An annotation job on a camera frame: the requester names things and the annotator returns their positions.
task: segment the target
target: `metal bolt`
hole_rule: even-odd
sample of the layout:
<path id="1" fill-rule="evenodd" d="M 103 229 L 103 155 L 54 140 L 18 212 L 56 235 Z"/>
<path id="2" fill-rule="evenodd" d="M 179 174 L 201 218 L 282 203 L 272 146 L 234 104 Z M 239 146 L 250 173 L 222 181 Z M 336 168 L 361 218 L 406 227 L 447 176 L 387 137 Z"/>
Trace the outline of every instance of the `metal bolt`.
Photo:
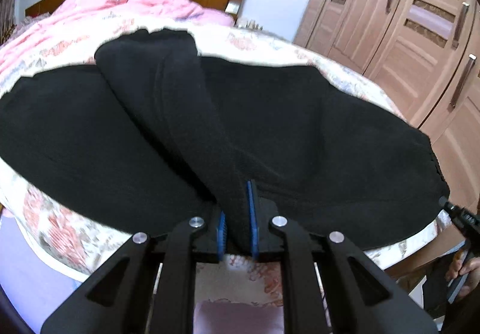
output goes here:
<path id="1" fill-rule="evenodd" d="M 203 220 L 200 216 L 194 216 L 190 219 L 188 224 L 190 225 L 190 227 L 199 228 L 205 224 L 205 220 Z"/>
<path id="2" fill-rule="evenodd" d="M 276 225 L 277 227 L 284 227 L 287 225 L 289 221 L 287 220 L 287 218 L 283 217 L 283 216 L 275 216 L 273 219 L 272 219 L 272 223 L 274 225 Z"/>
<path id="3" fill-rule="evenodd" d="M 333 243 L 342 243 L 345 240 L 345 236 L 339 231 L 333 231 L 328 236 Z"/>
<path id="4" fill-rule="evenodd" d="M 141 243 L 144 243 L 146 242 L 146 240 L 148 239 L 148 236 L 147 234 L 145 233 L 136 233 L 134 234 L 132 240 L 134 241 L 134 243 L 138 243 L 139 245 Z"/>

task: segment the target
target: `black fabric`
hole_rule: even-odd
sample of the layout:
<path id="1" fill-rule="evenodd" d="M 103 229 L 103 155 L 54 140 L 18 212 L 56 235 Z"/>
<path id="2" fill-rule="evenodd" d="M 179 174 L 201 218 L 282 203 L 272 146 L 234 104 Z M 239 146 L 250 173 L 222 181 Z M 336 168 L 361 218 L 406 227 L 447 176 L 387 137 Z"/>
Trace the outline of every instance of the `black fabric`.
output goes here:
<path id="1" fill-rule="evenodd" d="M 453 304 L 447 304 L 441 334 L 473 334 L 479 331 L 480 286 Z"/>
<path id="2" fill-rule="evenodd" d="M 445 273 L 452 263 L 455 253 L 438 258 L 427 271 L 427 280 L 422 285 L 423 309 L 432 319 L 445 315 L 447 307 L 447 285 Z"/>
<path id="3" fill-rule="evenodd" d="M 417 233 L 449 195 L 426 135 L 314 67 L 198 57 L 170 30 L 121 36 L 95 59 L 15 84 L 0 156 L 110 226 L 168 232 L 216 200 L 248 250 L 253 178 L 281 214 L 366 249 Z"/>

